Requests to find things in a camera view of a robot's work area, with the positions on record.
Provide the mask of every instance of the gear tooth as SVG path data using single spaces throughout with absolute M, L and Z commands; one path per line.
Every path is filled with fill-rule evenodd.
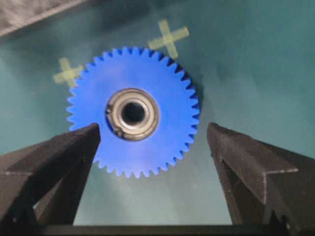
M 97 159 L 96 157 L 93 160 L 93 164 L 95 164 L 96 166 L 99 165 L 99 159 Z
M 168 162 L 168 164 L 171 165 L 171 166 L 175 166 L 176 165 L 176 157 L 174 157 L 172 160 L 170 160 Z
M 89 72 L 88 72 L 87 70 L 81 70 L 81 71 L 80 71 L 80 75 L 81 75 L 82 78 L 86 77 L 88 74 L 89 74 Z M 77 82 L 78 82 L 79 80 L 82 80 L 82 79 L 81 79 L 81 78 L 77 78 L 77 79 L 76 79 L 76 84 L 78 84 Z
M 164 57 L 164 58 L 161 60 L 161 63 L 162 63 L 163 65 L 167 66 L 168 63 L 169 63 L 169 61 L 170 61 L 170 58 L 169 58 L 169 57 Z
M 114 171 L 114 168 L 111 167 L 111 166 L 107 166 L 106 170 L 107 170 L 108 173 L 112 173 Z
M 169 69 L 175 73 L 176 69 L 177 69 L 178 64 L 177 63 L 173 63 L 169 66 Z
M 77 86 L 71 87 L 71 88 L 69 89 L 69 91 L 70 91 L 73 95 L 76 95 L 77 92 L 78 92 L 78 87 L 77 87 Z
M 178 72 L 180 72 L 180 71 L 183 71 L 184 74 L 185 74 L 185 70 L 181 67 L 181 65 L 177 64 L 177 68 L 176 68 L 176 70 L 175 70 L 175 73 L 178 73 Z
M 172 64 L 174 64 L 175 61 L 172 59 L 172 58 L 169 58 L 169 61 L 168 61 L 168 64 L 167 64 L 167 67 L 170 67 Z
M 68 97 L 67 98 L 67 101 L 69 102 L 69 103 L 74 103 L 75 102 L 75 99 L 76 99 L 76 97 Z
M 138 47 L 133 48 L 132 54 L 134 54 L 134 55 L 140 55 L 140 50 L 139 50 L 139 48 L 138 48 Z
M 95 69 L 95 63 L 94 62 L 90 62 L 90 63 L 87 63 L 86 64 L 86 68 L 87 68 L 87 70 L 88 71 L 92 71 L 92 70 L 94 70 Z
M 154 51 L 152 54 L 152 59 L 156 61 L 160 61 L 162 59 L 163 55 L 160 52 Z
M 105 164 L 100 161 L 99 164 L 98 164 L 98 168 L 99 169 L 105 168 Z
M 144 175 L 146 178 L 150 177 L 150 171 L 144 171 L 144 172 L 143 172 L 143 175 Z
M 156 174 L 153 173 L 152 170 L 149 170 L 149 176 L 155 176 Z
M 134 176 L 135 176 L 136 178 L 140 178 L 140 176 L 141 176 L 141 172 L 139 172 L 139 171 L 133 172 L 133 174 L 134 174 Z
M 101 56 L 94 57 L 94 63 L 95 63 L 96 65 L 101 64 L 103 61 L 104 61 L 104 58 L 101 57 Z
M 167 171 L 167 163 L 165 163 L 165 165 L 163 165 L 163 166 L 160 166 L 160 168 L 162 169 L 162 170 L 164 170 L 164 171 Z
M 187 87 L 190 85 L 190 80 L 183 80 L 183 81 L 182 81 L 182 85 L 183 85 L 184 88 L 187 89 Z
M 192 125 L 199 125 L 199 120 L 198 119 L 195 119 L 195 118 L 193 118 L 193 117 L 191 117 L 191 124 Z
M 191 96 L 193 96 L 194 93 L 195 93 L 194 89 L 188 89 L 188 88 L 186 89 L 186 94 L 187 94 L 187 96 L 189 96 L 192 103 L 196 103 L 196 99 L 191 98 Z
M 179 151 L 178 159 L 182 160 L 184 158 L 184 152 L 182 150 Z
M 149 49 L 149 56 L 152 57 L 154 53 L 154 50 Z
M 190 107 L 193 108 L 194 110 L 198 109 L 198 107 L 196 107 L 196 105 L 198 104 L 198 100 L 196 100 L 196 99 L 189 99 L 187 101 L 187 104 L 190 105 Z
M 122 175 L 122 173 L 123 173 L 123 171 L 122 170 L 119 170 L 119 169 L 116 169 L 116 176 L 121 176 Z
M 73 131 L 73 130 L 75 130 L 75 129 L 76 129 L 75 124 L 73 124 L 72 126 L 69 127 L 69 130 L 70 130 L 70 131 Z
M 74 113 L 74 106 L 69 106 L 65 110 L 69 113 Z
M 131 171 L 124 171 L 125 177 L 130 178 L 131 177 Z
M 195 125 L 192 125 L 191 126 L 191 128 L 190 128 L 190 134 L 193 134 L 193 135 L 195 135 L 195 134 L 197 134 L 198 133 L 198 130 L 197 129 L 195 129 L 195 128 L 193 128 L 193 126 L 195 126 Z
M 74 79 L 74 82 L 75 82 L 75 84 L 76 84 L 76 87 L 75 87 L 75 88 L 77 88 L 77 91 L 78 91 L 80 85 L 82 85 L 82 84 L 84 83 L 84 80 L 83 80 L 82 78 L 80 78 L 80 77 L 77 77 L 77 78 Z
M 199 115 L 200 114 L 200 110 L 199 109 L 193 109 L 192 111 L 192 115 L 193 116 L 196 116 L 196 115 Z
M 192 144 L 193 141 L 194 141 L 193 134 L 188 134 L 188 141 L 187 141 L 187 142 L 188 142 L 189 144 Z
M 195 88 L 195 86 L 192 83 L 190 83 L 190 85 L 186 89 L 193 90 L 194 93 L 196 92 L 196 88 Z
M 143 50 L 142 56 L 149 58 L 150 57 L 150 50 L 148 48 L 145 48 Z
M 159 174 L 159 168 L 152 169 L 151 171 L 152 171 L 152 173 L 155 174 L 156 176 Z
M 191 127 L 192 127 L 194 130 L 198 131 L 198 125 L 193 124 L 193 125 L 191 125 Z
M 189 143 L 184 143 L 182 151 L 185 151 L 185 152 L 189 151 Z
M 122 50 L 119 49 L 119 48 L 114 48 L 114 49 L 112 50 L 113 57 L 121 56 L 122 53 L 123 53 Z
M 75 117 L 74 117 L 74 116 L 69 116 L 69 117 L 67 117 L 67 120 L 68 120 L 69 122 L 75 123 Z
M 175 74 L 176 74 L 176 77 L 178 78 L 178 80 L 186 81 L 186 80 L 184 80 L 185 71 L 180 70 L 180 71 L 176 72 Z
M 197 123 L 197 124 L 199 124 L 199 114 L 193 115 L 192 118 L 198 120 L 198 123 Z
M 103 52 L 102 53 L 103 60 L 111 59 L 113 57 L 112 52 Z
M 135 47 L 132 50 L 132 53 L 135 55 L 142 55 L 144 48 L 141 47 Z
M 194 93 L 192 96 L 190 96 L 190 98 L 191 98 L 191 99 L 197 99 L 197 100 L 198 100 L 198 95 L 196 94 L 196 91 L 195 91 L 195 93 Z
M 192 102 L 195 102 L 195 104 L 192 105 L 191 108 L 194 108 L 195 110 L 200 110 L 199 103 L 196 103 L 196 101 L 192 101 Z
M 132 53 L 131 47 L 123 47 L 123 55 L 130 55 Z

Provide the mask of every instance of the green cutting mat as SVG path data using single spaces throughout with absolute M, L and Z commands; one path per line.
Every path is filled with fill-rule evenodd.
M 315 157 L 315 1 L 306 0 L 99 1 L 15 34 L 0 44 L 0 154 L 67 131 L 60 59 L 77 68 L 114 47 L 147 47 L 163 19 L 189 32 L 174 45 L 202 105 L 195 143 L 150 178 L 93 165 L 78 225 L 230 223 L 206 142 L 211 121 Z

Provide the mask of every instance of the blue gear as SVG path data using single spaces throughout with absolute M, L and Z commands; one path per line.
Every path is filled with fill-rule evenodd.
M 68 121 L 75 130 L 93 122 L 98 123 L 101 141 L 94 162 L 107 172 L 116 170 L 136 178 L 149 177 L 150 171 L 167 170 L 182 159 L 193 143 L 199 123 L 199 106 L 191 79 L 181 67 L 160 52 L 143 48 L 113 49 L 86 65 L 81 78 L 68 98 Z M 155 131 L 140 141 L 127 141 L 111 130 L 105 115 L 111 96 L 122 89 L 136 88 L 148 93 L 159 109 Z

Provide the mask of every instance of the tape mark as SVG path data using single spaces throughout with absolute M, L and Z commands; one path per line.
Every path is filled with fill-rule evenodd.
M 59 64 L 62 72 L 53 76 L 55 83 L 61 84 L 66 82 L 69 87 L 77 86 L 74 79 L 80 76 L 80 71 L 83 70 L 83 66 L 71 68 L 67 58 L 60 58 Z
M 187 27 L 182 27 L 176 31 L 171 32 L 166 19 L 159 21 L 158 26 L 162 33 L 162 37 L 149 41 L 149 47 L 153 50 L 166 47 L 170 57 L 172 59 L 177 58 L 178 52 L 174 42 L 189 36 Z

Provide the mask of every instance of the teal surface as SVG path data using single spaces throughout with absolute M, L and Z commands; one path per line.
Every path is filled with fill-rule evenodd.
M 53 80 L 60 58 L 78 67 L 114 47 L 147 47 L 161 19 L 189 30 L 175 45 L 202 105 L 195 143 L 150 178 L 93 165 L 77 225 L 229 224 L 209 122 L 315 157 L 315 1 L 306 0 L 102 1 L 29 27 L 0 44 L 0 154 L 68 130 L 68 86 Z

